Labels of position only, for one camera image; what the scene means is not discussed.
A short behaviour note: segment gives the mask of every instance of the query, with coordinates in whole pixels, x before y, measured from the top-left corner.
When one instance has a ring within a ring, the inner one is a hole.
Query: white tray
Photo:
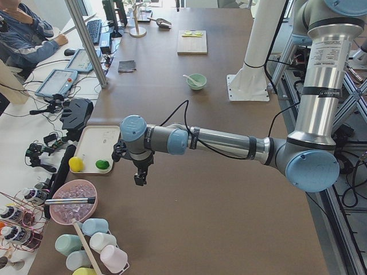
[[[81,133],[74,156],[83,160],[84,169],[74,174],[106,174],[112,170],[114,161],[112,152],[114,145],[119,140],[120,127],[113,125],[90,125],[86,126]],[[106,170],[96,167],[99,159],[107,160],[110,166]]]

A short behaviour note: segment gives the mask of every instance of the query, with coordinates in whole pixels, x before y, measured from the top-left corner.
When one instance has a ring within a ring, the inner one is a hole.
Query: cup
[[[55,249],[65,256],[80,250],[82,247],[80,238],[77,235],[64,234],[57,238]]]
[[[102,250],[100,259],[111,273],[119,273],[129,267],[126,252],[113,245],[107,245]]]
[[[108,222],[105,219],[87,219],[81,229],[85,235],[90,237],[97,232],[107,233]]]
[[[92,268],[78,268],[73,275],[97,275],[97,273]]]
[[[74,251],[67,258],[67,268],[71,271],[78,268],[89,268],[92,263],[85,250]]]
[[[91,249],[100,254],[105,246],[116,246],[117,240],[113,235],[97,232],[92,236],[91,240],[89,241],[89,245]]]

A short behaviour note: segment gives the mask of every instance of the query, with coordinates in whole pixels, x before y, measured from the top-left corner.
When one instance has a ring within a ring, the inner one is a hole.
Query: wooden stick
[[[80,238],[81,244],[83,245],[85,252],[87,252],[88,258],[91,261],[92,266],[93,266],[96,274],[97,275],[103,275],[100,268],[99,268],[99,266],[98,266],[98,264],[97,264],[96,259],[94,258],[93,254],[92,254],[91,249],[89,248],[89,245],[88,245],[87,241],[84,238],[83,232],[81,232],[81,229],[80,229],[77,221],[75,219],[72,219],[72,223],[73,223],[73,226],[75,228],[76,233],[78,234],[78,236]]]

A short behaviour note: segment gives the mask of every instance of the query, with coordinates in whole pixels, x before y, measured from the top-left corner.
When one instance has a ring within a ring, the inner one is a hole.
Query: desk
[[[73,26],[73,21],[70,20],[69,23],[65,26],[64,30],[69,29]],[[71,56],[65,57],[64,50],[66,48],[81,48],[81,41],[79,39],[77,30],[73,30],[67,34],[69,39],[69,43],[60,47],[60,49],[51,57],[41,62],[41,64],[46,64],[48,62],[57,61],[57,60],[69,60]],[[42,65],[39,68],[36,68],[30,77],[27,79],[28,81],[44,81],[48,74],[52,71],[52,69],[65,69],[67,61],[54,62],[46,65]],[[85,77],[85,74],[79,75],[79,80]],[[91,72],[88,76],[95,76],[94,72]],[[41,85],[38,82],[31,82],[26,85],[27,89],[31,91],[36,91],[37,88]],[[100,86],[98,85],[97,78],[86,78],[82,80],[78,86],[80,90],[78,91],[76,97],[89,98],[91,100],[96,100],[98,97],[98,93],[100,92]],[[46,102],[42,103],[42,99],[39,97],[35,97],[39,101],[33,101],[32,99],[28,99],[28,101],[24,105],[13,105],[10,104],[5,112],[15,116],[25,116],[29,114],[30,110],[34,110],[37,107],[42,108],[42,106],[46,105]],[[61,131],[62,123],[59,121],[59,115],[61,113],[56,113],[54,115],[46,114],[48,118],[54,120],[53,124],[47,122],[46,118],[42,115],[35,116],[25,116],[25,117],[12,117],[6,114],[1,115],[0,117],[0,166],[1,166],[1,190],[9,195],[14,196],[19,190],[25,187],[33,187],[37,182],[44,181],[46,178],[50,178],[51,174],[47,172],[45,169],[41,167],[27,167],[25,165],[25,152],[29,147],[29,144],[34,142],[35,140],[39,140],[43,142],[43,137],[47,136],[50,132],[58,130],[59,135],[61,132],[64,134],[65,131]],[[60,161],[63,157],[65,150],[63,148],[57,150],[51,156],[47,156],[47,154],[43,154],[41,156],[42,163],[50,164],[56,168],[60,165]],[[0,195],[0,205],[6,205],[10,203],[10,201]],[[1,269],[0,274],[6,275],[22,275],[27,274],[30,268],[30,265],[33,262],[33,258],[35,253],[27,253],[17,250],[14,253],[14,259],[22,259],[25,260],[25,266],[19,270],[15,271],[12,268]]]
[[[227,94],[226,75],[242,67],[250,11],[156,9],[154,17],[173,28],[159,30],[152,22],[143,38],[124,36],[89,122],[118,125],[139,114],[159,124],[190,99],[190,125],[266,136],[279,111],[276,96],[268,103],[230,102]],[[185,29],[207,31],[208,55],[176,54],[178,31]],[[130,59],[137,71],[119,74],[118,61]],[[204,90],[190,90],[182,77],[195,72],[207,77]],[[182,116],[180,110],[170,122]],[[274,137],[285,136],[278,118]],[[109,221],[128,254],[125,274],[327,274],[305,194],[273,168],[187,150],[184,156],[156,153],[147,186],[134,184],[135,172],[121,160],[109,176],[83,176],[100,196],[94,217]],[[49,223],[30,275],[70,273],[54,249],[65,233],[74,234],[73,228]]]

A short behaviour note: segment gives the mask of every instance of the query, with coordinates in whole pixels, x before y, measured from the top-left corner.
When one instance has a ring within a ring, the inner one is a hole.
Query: wooden cutting board
[[[206,31],[193,31],[193,33],[202,32],[202,37],[182,37],[186,31],[187,30],[178,31],[177,54],[207,54]]]

